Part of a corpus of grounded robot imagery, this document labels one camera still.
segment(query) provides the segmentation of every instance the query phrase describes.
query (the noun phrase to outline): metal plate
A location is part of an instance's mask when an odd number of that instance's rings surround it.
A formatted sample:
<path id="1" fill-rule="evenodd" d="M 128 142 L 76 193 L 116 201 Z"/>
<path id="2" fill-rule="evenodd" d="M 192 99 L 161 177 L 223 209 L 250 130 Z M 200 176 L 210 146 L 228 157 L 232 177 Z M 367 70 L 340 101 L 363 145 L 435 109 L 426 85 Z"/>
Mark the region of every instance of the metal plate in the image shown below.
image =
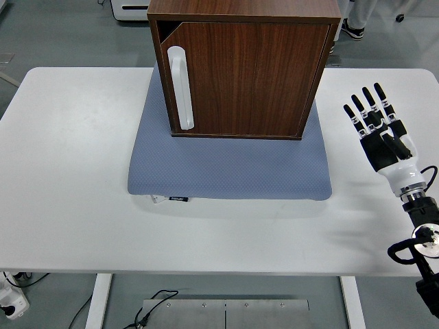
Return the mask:
<path id="1" fill-rule="evenodd" d="M 0 53 L 0 63 L 7 64 L 14 57 L 14 53 Z"/>
<path id="2" fill-rule="evenodd" d="M 227 329 L 310 329 L 307 300 L 228 300 Z"/>
<path id="3" fill-rule="evenodd" d="M 144 300 L 139 321 L 160 300 Z M 310 329 L 307 300 L 168 300 L 149 329 Z"/>
<path id="4" fill-rule="evenodd" d="M 139 320 L 160 300 L 144 300 Z M 149 329 L 225 329 L 224 300 L 167 300 L 150 315 Z"/>

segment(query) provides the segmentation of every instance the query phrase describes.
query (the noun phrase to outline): blue mat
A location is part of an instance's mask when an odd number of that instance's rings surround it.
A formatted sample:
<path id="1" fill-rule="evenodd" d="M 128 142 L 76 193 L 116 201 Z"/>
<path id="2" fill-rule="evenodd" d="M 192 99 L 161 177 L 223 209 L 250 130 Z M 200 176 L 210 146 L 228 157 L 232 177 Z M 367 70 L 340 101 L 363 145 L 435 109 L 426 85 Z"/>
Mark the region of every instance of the blue mat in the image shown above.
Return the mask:
<path id="1" fill-rule="evenodd" d="M 132 151 L 128 191 L 213 199 L 327 199 L 332 189 L 316 105 L 301 141 L 172 137 L 155 66 Z"/>

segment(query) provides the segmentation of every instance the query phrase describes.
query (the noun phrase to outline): gray floor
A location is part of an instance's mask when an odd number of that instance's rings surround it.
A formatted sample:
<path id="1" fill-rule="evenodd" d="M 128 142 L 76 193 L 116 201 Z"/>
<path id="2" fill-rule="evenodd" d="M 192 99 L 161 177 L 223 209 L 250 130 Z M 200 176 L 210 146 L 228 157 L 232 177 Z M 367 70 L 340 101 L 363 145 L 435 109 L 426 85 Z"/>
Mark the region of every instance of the gray floor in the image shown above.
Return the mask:
<path id="1" fill-rule="evenodd" d="M 353 41 L 343 33 L 327 62 L 334 67 L 422 68 L 439 78 L 439 1 L 413 1 L 402 23 L 395 22 L 406 1 L 379 1 L 366 27 L 364 39 Z M 21 81 L 36 66 L 152 66 L 155 55 L 147 23 L 120 23 L 112 17 L 109 0 L 103 6 L 95 0 L 9 0 L 0 13 L 0 53 L 14 53 L 12 61 L 0 64 L 0 71 Z M 0 117 L 16 88 L 0 80 Z M 361 302 L 368 329 L 435 328 L 432 317 L 415 291 L 418 278 L 358 278 Z M 231 293 L 243 278 L 205 277 L 202 287 L 190 278 L 141 278 L 116 276 L 110 294 L 105 328 L 122 328 L 133 312 L 161 288 L 187 287 L 195 294 L 219 288 Z M 272 278 L 275 294 L 316 299 L 312 287 L 324 288 L 328 282 L 334 305 L 316 315 L 316 328 L 346 328 L 340 309 L 336 281 L 327 278 Z M 76 310 L 93 290 L 93 275 L 56 274 L 27 289 L 32 308 L 22 319 L 7 320 L 0 314 L 0 328 L 67 328 Z M 306 282 L 308 293 L 300 283 Z M 258 278 L 247 280 L 238 293 L 264 295 Z M 74 328 L 83 328 L 84 315 Z"/>

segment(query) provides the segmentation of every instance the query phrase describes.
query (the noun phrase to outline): robotic hand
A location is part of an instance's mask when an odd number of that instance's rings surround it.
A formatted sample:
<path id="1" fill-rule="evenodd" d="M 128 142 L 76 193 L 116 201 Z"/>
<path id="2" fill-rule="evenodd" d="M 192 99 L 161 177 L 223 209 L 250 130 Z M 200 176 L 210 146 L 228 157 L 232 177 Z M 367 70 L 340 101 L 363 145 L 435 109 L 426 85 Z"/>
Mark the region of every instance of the robotic hand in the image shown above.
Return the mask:
<path id="1" fill-rule="evenodd" d="M 418 170 L 418 153 L 412 139 L 380 85 L 374 84 L 374 88 L 384 111 L 366 87 L 363 94 L 370 110 L 366 110 L 358 97 L 352 95 L 361 120 L 349 105 L 346 104 L 344 110 L 359 134 L 361 146 L 373 169 L 387 178 L 392 192 L 401 198 L 403 209 L 414 225 L 412 237 L 395 243 L 388 249 L 388 254 L 400 264 L 418 266 L 423 279 L 416 283 L 417 290 L 431 313 L 439 318 L 439 273 L 434 274 L 424 258 L 439 258 L 439 208 L 436 201 L 425 194 L 437 174 L 437 168 Z M 431 168 L 435 172 L 430 183 L 426 184 L 422 174 Z M 396 255 L 404 249 L 412 253 L 412 259 L 401 259 Z"/>

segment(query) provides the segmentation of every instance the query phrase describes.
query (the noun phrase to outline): black cable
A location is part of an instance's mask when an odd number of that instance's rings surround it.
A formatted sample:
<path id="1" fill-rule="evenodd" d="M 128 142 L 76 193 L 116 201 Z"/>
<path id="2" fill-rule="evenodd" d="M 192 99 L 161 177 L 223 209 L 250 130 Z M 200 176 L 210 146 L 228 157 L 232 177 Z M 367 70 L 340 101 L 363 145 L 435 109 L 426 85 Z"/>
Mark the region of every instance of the black cable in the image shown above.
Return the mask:
<path id="1" fill-rule="evenodd" d="M 428 191 L 428 189 L 430 188 L 430 186 L 433 184 L 434 180 L 436 179 L 436 176 L 438 174 L 438 168 L 437 168 L 437 166 L 428 166 L 428 167 L 426 167 L 426 168 L 424 168 L 423 170 L 420 171 L 420 173 L 424 173 L 424 172 L 426 172 L 427 170 L 430 170 L 430 169 L 433 169 L 434 172 L 433 172 L 433 175 L 430 178 L 430 181 L 428 182 L 427 187 L 425 188 L 424 192 Z"/>
<path id="2" fill-rule="evenodd" d="M 46 273 L 46 274 L 43 275 L 41 278 L 39 278 L 37 281 L 35 281 L 35 282 L 31 283 L 31 284 L 26 284 L 25 286 L 18 286 L 18 285 L 16 285 L 15 283 L 12 283 L 12 282 L 9 280 L 8 276 L 6 275 L 6 272 L 3 272 L 3 275 L 4 275 L 5 279 L 6 279 L 6 281 L 8 281 L 9 284 L 10 284 L 11 286 L 14 286 L 14 287 L 16 287 L 16 288 L 27 288 L 27 287 L 33 286 L 34 284 L 40 282 L 42 279 L 44 279 L 44 278 L 45 278 L 46 276 L 48 276 L 49 274 L 50 274 L 50 273 Z"/>
<path id="3" fill-rule="evenodd" d="M 134 318 L 134 323 L 133 324 L 129 324 L 127 325 L 125 328 L 123 329 L 128 329 L 128 328 L 137 328 L 138 325 L 141 325 L 143 327 L 146 326 L 146 323 L 148 322 L 148 318 L 150 317 L 151 313 L 153 310 L 155 310 L 158 305 L 162 304 L 163 302 L 166 302 L 167 300 L 171 299 L 172 297 L 175 297 L 178 295 L 178 291 L 177 290 L 160 290 L 157 291 L 154 296 L 152 296 L 150 299 L 153 300 L 155 297 L 157 297 L 157 295 L 159 293 L 173 293 L 172 295 L 166 297 L 165 299 L 161 300 L 160 302 L 158 302 L 153 308 L 151 308 L 151 310 L 142 318 L 142 320 L 140 320 L 139 322 L 137 321 L 137 319 L 139 318 L 139 314 L 140 312 L 143 310 L 143 307 L 137 312 L 136 317 Z"/>
<path id="4" fill-rule="evenodd" d="M 73 324 L 75 323 L 76 318 L 78 317 L 78 315 L 81 313 L 81 311 L 84 309 L 84 307 L 91 301 L 91 298 L 93 297 L 93 294 L 91 294 L 91 296 L 87 299 L 87 301 L 84 303 L 84 305 L 82 305 L 82 307 L 80 308 L 80 310 L 75 314 L 75 317 L 73 318 L 73 320 L 71 320 L 70 325 L 69 325 L 69 329 L 71 329 L 73 327 Z"/>

